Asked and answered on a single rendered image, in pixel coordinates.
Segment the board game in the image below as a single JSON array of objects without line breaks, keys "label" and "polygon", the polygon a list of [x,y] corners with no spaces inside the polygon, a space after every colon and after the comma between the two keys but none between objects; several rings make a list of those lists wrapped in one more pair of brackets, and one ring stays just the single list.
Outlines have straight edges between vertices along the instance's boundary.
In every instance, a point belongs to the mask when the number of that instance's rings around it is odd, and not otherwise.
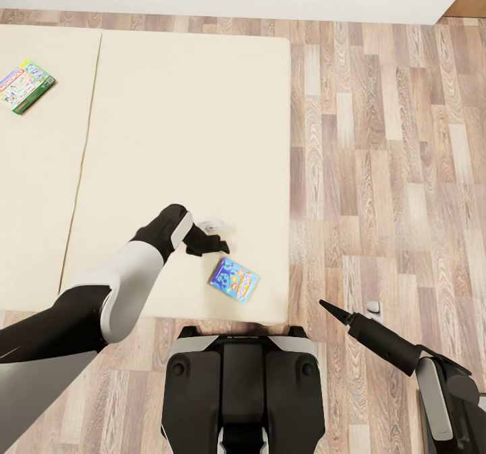
[{"label": "board game", "polygon": [[20,115],[55,81],[50,74],[26,59],[0,82],[0,102]]},{"label": "board game", "polygon": [[239,302],[246,303],[258,278],[254,272],[225,257],[211,284]]}]

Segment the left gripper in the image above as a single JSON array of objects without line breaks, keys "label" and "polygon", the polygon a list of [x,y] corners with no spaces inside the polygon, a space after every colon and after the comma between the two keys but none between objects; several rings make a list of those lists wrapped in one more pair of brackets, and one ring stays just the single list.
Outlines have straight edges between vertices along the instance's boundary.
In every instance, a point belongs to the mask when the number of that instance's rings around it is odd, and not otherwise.
[{"label": "left gripper", "polygon": [[227,242],[221,241],[219,234],[207,236],[207,234],[201,230],[198,241],[194,244],[187,245],[186,253],[187,255],[201,256],[202,253],[218,252],[221,250],[225,251],[226,253],[230,251],[228,249]]}]

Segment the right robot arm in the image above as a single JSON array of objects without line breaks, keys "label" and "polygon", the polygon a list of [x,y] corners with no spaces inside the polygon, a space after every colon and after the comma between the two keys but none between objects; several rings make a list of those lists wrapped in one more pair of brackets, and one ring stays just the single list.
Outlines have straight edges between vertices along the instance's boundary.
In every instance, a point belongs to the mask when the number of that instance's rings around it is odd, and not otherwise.
[{"label": "right robot arm", "polygon": [[[364,316],[322,299],[319,303],[350,325],[348,334],[366,348],[409,377],[415,371],[437,454],[486,454],[486,411],[479,407],[479,389],[469,370],[382,325],[382,302],[367,301]],[[431,357],[421,357],[422,351]]]}]

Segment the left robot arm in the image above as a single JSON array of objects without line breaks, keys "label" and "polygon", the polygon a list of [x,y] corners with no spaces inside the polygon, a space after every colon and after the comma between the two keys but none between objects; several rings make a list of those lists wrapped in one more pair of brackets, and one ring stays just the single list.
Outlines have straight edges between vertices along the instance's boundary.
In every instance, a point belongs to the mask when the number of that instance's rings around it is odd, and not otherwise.
[{"label": "left robot arm", "polygon": [[52,307],[0,329],[0,454],[50,408],[109,343],[132,332],[171,253],[225,251],[223,220],[196,225],[166,207],[117,253],[71,283]]}]

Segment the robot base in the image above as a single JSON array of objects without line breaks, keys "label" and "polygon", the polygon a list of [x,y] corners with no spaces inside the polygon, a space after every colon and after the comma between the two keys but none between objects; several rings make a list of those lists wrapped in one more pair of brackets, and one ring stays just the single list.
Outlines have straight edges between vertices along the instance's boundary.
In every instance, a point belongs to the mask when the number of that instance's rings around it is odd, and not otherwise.
[{"label": "robot base", "polygon": [[314,454],[325,434],[319,362],[302,326],[288,336],[198,336],[184,326],[167,362],[161,433],[172,454],[217,454],[226,443],[269,454]]}]

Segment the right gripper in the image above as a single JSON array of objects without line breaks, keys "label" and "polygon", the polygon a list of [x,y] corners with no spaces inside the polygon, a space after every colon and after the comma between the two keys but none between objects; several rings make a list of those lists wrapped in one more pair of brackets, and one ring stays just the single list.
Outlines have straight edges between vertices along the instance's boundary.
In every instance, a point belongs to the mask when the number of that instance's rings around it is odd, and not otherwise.
[{"label": "right gripper", "polygon": [[353,314],[336,307],[324,300],[319,303],[336,317],[343,325],[350,325],[348,334],[356,338],[358,342],[369,348],[375,354],[388,361],[399,335],[386,328],[371,318],[366,318],[361,313]]}]

